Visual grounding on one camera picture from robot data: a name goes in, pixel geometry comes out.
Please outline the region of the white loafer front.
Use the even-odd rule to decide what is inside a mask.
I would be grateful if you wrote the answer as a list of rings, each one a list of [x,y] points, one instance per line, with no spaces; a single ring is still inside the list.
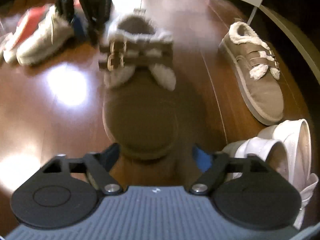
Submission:
[[[223,150],[230,157],[247,158],[250,154],[258,156],[286,180],[289,179],[287,150],[280,140],[253,137],[248,140],[232,142]]]

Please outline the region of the white loafer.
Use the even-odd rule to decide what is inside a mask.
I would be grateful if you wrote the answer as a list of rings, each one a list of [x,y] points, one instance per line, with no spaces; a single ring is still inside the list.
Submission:
[[[294,223],[294,227],[300,229],[305,207],[319,182],[317,175],[311,173],[312,151],[308,122],[305,119],[286,120],[261,130],[258,137],[280,140],[286,148],[289,182],[297,189],[302,199],[300,212]]]
[[[230,157],[247,158],[250,154],[258,156],[286,180],[289,179],[287,150],[280,140],[253,137],[248,140],[232,142],[223,150]]]

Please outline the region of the brown fleece shoe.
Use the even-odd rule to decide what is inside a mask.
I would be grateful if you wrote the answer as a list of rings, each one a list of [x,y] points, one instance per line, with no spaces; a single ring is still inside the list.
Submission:
[[[171,33],[135,10],[110,24],[99,50],[107,136],[130,158],[164,157],[178,139]]]
[[[280,69],[268,44],[247,23],[238,21],[230,26],[219,49],[231,64],[252,115],[267,126],[279,123],[284,115]]]

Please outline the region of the red grey slipper front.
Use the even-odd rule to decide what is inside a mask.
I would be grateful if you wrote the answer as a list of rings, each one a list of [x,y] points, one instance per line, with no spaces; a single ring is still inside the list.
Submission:
[[[1,36],[1,60],[4,60],[7,64],[17,61],[17,49],[22,42],[35,32],[48,10],[48,5],[27,10],[20,18],[15,32]]]

